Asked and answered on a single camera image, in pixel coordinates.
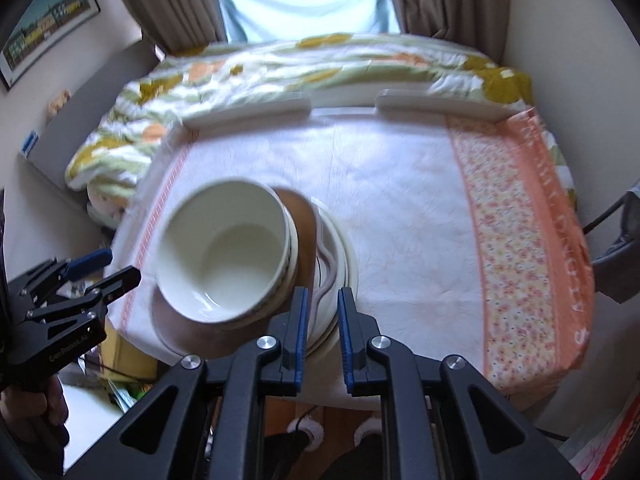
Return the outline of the person's left hand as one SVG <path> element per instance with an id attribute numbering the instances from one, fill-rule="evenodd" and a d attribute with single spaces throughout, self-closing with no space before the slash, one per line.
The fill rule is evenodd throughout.
<path id="1" fill-rule="evenodd" d="M 3 390 L 1 417 L 12 434 L 23 441 L 35 440 L 36 423 L 41 417 L 46 418 L 52 426 L 63 427 L 68 419 L 68 406 L 58 376 L 49 379 L 44 393 L 14 388 Z"/>

